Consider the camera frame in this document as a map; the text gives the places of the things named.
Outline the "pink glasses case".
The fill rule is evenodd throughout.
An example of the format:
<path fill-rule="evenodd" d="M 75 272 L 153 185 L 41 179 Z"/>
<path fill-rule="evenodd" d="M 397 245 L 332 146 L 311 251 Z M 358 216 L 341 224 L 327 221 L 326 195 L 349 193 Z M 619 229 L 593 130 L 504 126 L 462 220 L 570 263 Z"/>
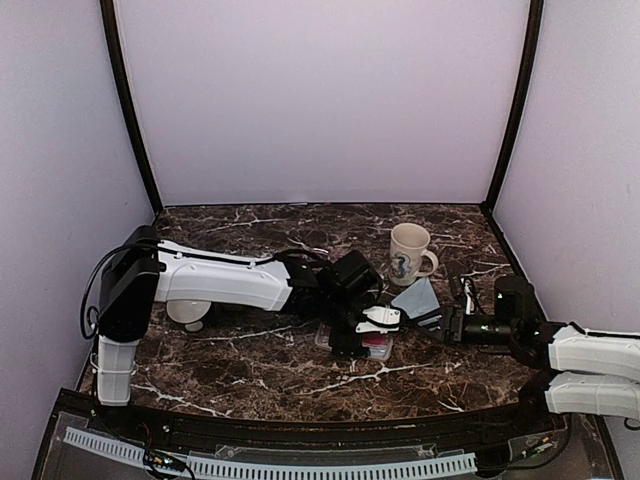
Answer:
<path fill-rule="evenodd" d="M 392 339 L 392 345 L 386 349 L 368 348 L 363 346 L 362 335 L 363 334 L 359 333 L 333 333 L 331 330 L 329 339 L 331 349 L 327 351 L 330 351 L 335 356 L 351 359 L 363 358 L 376 361 L 386 361 L 390 357 L 393 348 L 393 339 L 389 335 L 387 336 Z"/>

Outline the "pink frame sunglasses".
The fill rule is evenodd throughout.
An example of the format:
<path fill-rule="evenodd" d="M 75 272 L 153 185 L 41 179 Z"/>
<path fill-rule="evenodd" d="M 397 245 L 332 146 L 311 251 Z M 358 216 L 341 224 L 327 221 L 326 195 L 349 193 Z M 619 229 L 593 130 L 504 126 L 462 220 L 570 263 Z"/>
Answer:
<path fill-rule="evenodd" d="M 322 349 L 330 350 L 331 328 L 327 325 L 321 324 L 315 335 L 315 344 Z M 387 335 L 379 333 L 367 333 L 362 335 L 362 345 L 368 348 L 386 349 L 392 345 L 392 339 Z"/>

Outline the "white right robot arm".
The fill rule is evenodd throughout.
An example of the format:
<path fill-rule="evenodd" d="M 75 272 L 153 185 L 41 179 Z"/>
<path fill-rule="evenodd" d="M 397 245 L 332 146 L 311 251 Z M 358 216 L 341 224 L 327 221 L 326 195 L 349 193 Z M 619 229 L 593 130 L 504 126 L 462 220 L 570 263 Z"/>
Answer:
<path fill-rule="evenodd" d="M 638 334 L 544 320 L 534 287 L 523 277 L 495 281 L 490 314 L 474 305 L 443 305 L 430 311 L 412 307 L 405 317 L 438 342 L 503 347 L 535 370 L 510 413 L 511 426 L 521 434 L 534 432 L 549 414 L 639 418 Z"/>

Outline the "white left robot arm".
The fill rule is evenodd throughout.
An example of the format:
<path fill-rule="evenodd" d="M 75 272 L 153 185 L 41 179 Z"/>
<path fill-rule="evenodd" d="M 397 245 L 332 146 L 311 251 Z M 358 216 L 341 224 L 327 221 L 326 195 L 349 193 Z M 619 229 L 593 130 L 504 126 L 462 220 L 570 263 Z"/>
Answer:
<path fill-rule="evenodd" d="M 141 427 L 130 406 L 134 357 L 152 307 L 162 303 L 184 326 L 201 323 L 214 304 L 317 318 L 330 328 L 333 354 L 367 357 L 364 336 L 399 329 L 402 313 L 382 306 L 383 280 L 359 251 L 331 261 L 305 249 L 244 257 L 182 246 L 141 225 L 92 270 L 80 304 L 80 330 L 95 340 L 101 417 L 120 436 Z"/>

